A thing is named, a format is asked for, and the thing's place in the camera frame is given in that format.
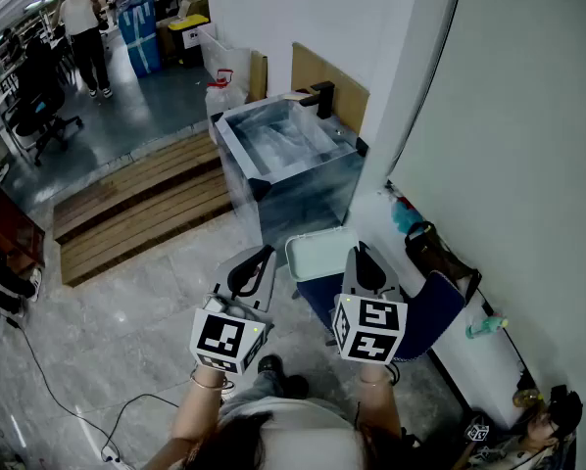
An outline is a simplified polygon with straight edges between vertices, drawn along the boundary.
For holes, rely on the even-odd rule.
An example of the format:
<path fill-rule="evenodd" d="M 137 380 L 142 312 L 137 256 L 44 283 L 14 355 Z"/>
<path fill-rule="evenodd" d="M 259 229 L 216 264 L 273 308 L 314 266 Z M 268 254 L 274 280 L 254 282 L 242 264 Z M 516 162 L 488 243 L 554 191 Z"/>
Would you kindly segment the person's white shirt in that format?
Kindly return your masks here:
<path fill-rule="evenodd" d="M 232 408 L 220 422 L 264 413 L 271 418 L 260 428 L 258 470 L 364 470 L 359 433 L 325 402 L 266 397 Z"/>

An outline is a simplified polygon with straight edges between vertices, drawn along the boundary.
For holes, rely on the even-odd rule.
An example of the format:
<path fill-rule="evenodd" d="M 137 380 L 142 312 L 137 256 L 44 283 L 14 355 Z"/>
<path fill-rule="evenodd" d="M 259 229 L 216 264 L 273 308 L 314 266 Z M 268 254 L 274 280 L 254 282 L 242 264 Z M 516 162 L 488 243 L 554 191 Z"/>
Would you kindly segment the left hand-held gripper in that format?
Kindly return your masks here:
<path fill-rule="evenodd" d="M 189 349 L 198 364 L 228 374 L 248 369 L 273 327 L 268 311 L 275 269 L 271 245 L 249 248 L 217 267 L 193 318 Z"/>

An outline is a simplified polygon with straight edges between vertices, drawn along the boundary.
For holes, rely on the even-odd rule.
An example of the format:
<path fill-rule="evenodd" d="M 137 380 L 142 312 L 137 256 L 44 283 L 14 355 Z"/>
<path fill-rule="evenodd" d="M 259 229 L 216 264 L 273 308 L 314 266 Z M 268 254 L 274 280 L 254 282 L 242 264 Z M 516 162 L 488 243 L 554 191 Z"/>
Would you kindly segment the green plastic bottle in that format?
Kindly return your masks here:
<path fill-rule="evenodd" d="M 468 339 L 475 339 L 485 335 L 495 334 L 504 330 L 508 324 L 509 321 L 505 316 L 494 313 L 479 322 L 468 325 L 465 328 L 465 335 Z"/>

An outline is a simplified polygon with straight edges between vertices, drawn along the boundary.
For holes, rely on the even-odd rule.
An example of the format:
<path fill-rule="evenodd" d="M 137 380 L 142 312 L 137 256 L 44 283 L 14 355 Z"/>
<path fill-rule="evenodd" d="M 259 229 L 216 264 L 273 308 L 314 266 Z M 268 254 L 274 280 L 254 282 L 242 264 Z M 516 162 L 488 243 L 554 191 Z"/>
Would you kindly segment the person's left forearm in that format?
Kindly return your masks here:
<path fill-rule="evenodd" d="M 171 426 L 171 438 L 142 470 L 169 470 L 185 459 L 217 426 L 225 375 L 199 365 Z"/>

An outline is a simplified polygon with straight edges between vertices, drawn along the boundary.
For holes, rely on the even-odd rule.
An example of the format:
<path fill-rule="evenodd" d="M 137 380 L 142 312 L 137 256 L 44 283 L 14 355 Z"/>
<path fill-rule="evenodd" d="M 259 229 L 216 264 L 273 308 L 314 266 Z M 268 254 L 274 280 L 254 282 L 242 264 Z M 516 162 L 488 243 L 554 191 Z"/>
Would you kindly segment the teal plastic bag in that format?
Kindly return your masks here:
<path fill-rule="evenodd" d="M 407 234 L 414 224 L 423 222 L 423 217 L 405 197 L 398 197 L 392 206 L 392 220 L 399 232 Z"/>

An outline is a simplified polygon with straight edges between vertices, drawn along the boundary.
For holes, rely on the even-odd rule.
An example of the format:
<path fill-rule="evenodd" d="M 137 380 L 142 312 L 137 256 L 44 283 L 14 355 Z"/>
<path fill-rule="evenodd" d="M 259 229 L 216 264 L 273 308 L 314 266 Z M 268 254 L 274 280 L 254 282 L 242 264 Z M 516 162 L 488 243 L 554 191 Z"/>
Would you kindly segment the white low bench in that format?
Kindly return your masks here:
<path fill-rule="evenodd" d="M 399 277 L 401 286 L 413 296 L 424 277 L 408 258 L 405 235 L 393 222 L 395 197 L 383 186 L 356 187 L 346 224 L 359 238 L 377 248 Z M 489 308 L 477 292 L 432 346 L 464 400 L 485 411 L 498 426 L 509 429 L 523 413 L 513 404 L 521 374 L 527 370 L 513 347 L 509 328 L 470 339 L 465 330 L 482 322 Z"/>

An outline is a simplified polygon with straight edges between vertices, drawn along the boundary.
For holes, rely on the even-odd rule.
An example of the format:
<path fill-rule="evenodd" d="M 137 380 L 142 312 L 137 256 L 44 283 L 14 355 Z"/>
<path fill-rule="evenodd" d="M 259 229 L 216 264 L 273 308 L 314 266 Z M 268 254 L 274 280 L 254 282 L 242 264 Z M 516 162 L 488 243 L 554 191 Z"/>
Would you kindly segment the black bin yellow lid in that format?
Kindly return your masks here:
<path fill-rule="evenodd" d="M 185 68 L 203 65 L 199 28 L 210 20 L 200 14 L 189 15 L 168 25 L 176 55 Z"/>

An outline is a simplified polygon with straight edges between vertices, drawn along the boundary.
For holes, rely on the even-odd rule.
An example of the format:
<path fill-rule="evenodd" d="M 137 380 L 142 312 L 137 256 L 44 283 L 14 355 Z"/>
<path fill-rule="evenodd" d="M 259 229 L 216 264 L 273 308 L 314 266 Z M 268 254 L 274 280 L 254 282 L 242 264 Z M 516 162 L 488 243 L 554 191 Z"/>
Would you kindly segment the person's left black shoe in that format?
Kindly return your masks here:
<path fill-rule="evenodd" d="M 281 358 L 276 354 L 263 356 L 258 363 L 258 372 L 272 372 L 281 377 L 283 375 L 283 363 Z"/>

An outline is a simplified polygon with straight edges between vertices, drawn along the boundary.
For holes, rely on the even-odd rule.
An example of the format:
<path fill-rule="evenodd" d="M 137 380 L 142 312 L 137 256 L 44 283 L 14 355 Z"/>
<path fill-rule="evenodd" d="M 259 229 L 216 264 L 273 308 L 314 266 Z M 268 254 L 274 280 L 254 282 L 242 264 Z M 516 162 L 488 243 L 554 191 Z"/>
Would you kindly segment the person's right black shoe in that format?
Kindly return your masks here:
<path fill-rule="evenodd" d="M 302 375 L 288 376 L 283 385 L 284 395 L 289 399 L 305 400 L 309 394 L 309 383 Z"/>

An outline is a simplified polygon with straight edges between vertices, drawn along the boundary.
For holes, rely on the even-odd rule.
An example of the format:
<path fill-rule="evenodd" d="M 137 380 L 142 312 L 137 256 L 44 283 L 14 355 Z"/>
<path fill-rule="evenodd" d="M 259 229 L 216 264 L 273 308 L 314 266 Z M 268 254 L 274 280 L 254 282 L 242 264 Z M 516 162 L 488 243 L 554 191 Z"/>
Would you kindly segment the metal sink basin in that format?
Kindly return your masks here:
<path fill-rule="evenodd" d="M 280 250 L 294 235 L 339 226 L 365 157 L 337 116 L 317 117 L 287 93 L 214 116 L 234 212 L 256 244 Z M 336 129 L 342 129 L 338 135 Z"/>

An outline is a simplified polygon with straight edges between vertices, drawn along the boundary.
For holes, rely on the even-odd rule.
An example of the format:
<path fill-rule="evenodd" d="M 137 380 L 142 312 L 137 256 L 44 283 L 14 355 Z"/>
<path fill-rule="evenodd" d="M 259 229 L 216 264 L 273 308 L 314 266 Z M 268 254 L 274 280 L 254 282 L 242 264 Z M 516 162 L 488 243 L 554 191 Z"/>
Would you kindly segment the narrow cardboard panel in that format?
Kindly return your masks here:
<path fill-rule="evenodd" d="M 256 102 L 267 97 L 268 57 L 257 50 L 251 51 L 248 101 Z"/>

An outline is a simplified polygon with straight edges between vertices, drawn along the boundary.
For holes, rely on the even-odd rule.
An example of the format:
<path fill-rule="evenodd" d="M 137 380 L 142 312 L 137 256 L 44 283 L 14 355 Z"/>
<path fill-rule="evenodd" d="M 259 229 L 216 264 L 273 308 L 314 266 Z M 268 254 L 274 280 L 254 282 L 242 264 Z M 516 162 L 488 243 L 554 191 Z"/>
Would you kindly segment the white board panel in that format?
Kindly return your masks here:
<path fill-rule="evenodd" d="M 220 42 L 216 26 L 213 23 L 200 26 L 198 37 L 204 66 L 211 77 L 216 78 L 218 70 L 232 70 L 231 83 L 248 92 L 251 50 L 249 48 L 234 48 Z"/>

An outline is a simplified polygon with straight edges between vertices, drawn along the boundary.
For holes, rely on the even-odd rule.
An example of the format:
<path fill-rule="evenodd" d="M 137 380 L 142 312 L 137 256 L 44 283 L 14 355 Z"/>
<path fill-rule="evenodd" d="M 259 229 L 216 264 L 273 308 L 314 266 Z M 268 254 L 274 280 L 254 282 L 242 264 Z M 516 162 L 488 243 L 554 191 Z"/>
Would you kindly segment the white rectangular tray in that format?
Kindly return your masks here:
<path fill-rule="evenodd" d="M 356 231 L 345 226 L 290 237 L 284 252 L 291 277 L 306 282 L 343 273 L 348 253 L 358 243 Z"/>

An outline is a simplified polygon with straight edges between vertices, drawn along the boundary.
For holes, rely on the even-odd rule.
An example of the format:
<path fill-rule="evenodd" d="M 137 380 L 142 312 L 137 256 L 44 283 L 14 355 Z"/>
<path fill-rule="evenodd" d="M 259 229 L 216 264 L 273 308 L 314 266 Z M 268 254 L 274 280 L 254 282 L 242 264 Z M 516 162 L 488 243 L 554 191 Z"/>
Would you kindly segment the black office chair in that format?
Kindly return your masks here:
<path fill-rule="evenodd" d="M 16 71 L 18 99 L 9 124 L 20 138 L 38 135 L 31 148 L 35 151 L 34 164 L 41 166 L 40 156 L 47 144 L 54 139 L 66 150 L 65 129 L 72 124 L 82 128 L 83 121 L 80 117 L 59 116 L 66 98 L 49 44 L 34 37 L 27 43 L 24 54 L 24 62 Z"/>

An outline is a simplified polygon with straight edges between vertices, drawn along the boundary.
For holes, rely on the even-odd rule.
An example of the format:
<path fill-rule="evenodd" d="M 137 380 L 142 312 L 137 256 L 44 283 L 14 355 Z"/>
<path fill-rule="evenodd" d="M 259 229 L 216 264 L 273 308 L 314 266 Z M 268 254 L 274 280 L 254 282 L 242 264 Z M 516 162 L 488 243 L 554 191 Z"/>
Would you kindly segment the person's jeans legs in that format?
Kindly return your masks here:
<path fill-rule="evenodd" d="M 224 404 L 224 407 L 233 409 L 243 403 L 261 400 L 267 397 L 282 398 L 284 396 L 285 381 L 285 376 L 273 370 L 262 371 L 248 389 L 241 391 L 228 400 Z"/>

